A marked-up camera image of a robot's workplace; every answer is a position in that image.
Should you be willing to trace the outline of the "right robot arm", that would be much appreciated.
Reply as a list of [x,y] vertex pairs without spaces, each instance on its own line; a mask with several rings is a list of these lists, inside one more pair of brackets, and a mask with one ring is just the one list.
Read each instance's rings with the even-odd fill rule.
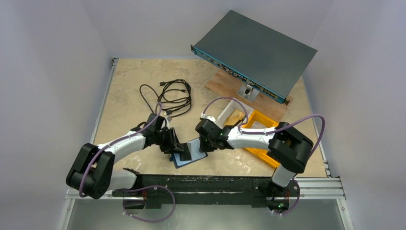
[[203,152],[240,148],[266,150],[267,155],[279,163],[271,182],[281,188],[287,187],[297,174],[304,172],[314,145],[312,140],[286,122],[265,129],[220,128],[214,121],[202,118],[195,131],[199,134]]

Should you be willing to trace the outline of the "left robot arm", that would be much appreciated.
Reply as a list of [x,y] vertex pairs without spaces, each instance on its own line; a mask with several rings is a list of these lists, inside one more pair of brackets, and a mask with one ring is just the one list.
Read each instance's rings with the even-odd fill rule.
[[128,168],[114,171],[113,167],[129,154],[152,145],[159,146],[165,154],[179,153],[190,159],[188,145],[179,142],[175,129],[168,127],[164,117],[150,114],[142,125],[104,144],[84,144],[67,174],[66,185],[79,191],[80,197],[93,199],[110,190],[133,189],[138,172]]

